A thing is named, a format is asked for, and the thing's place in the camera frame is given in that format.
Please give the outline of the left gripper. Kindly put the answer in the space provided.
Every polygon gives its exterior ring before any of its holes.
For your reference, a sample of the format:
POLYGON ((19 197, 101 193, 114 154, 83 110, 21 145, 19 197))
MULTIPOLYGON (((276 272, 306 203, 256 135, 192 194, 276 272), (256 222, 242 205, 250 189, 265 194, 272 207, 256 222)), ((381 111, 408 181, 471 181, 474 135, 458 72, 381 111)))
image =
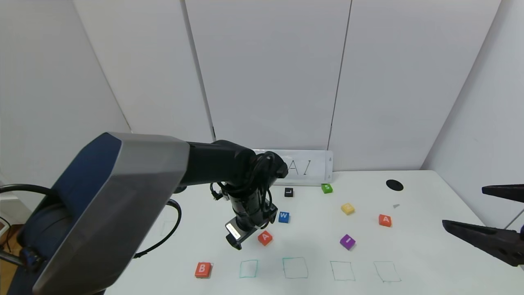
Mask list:
POLYGON ((268 188, 255 189, 252 193, 225 192, 232 204, 234 218, 225 224, 228 230, 226 240, 236 250, 242 249, 242 243, 256 230, 265 229, 270 224, 270 199, 268 188))

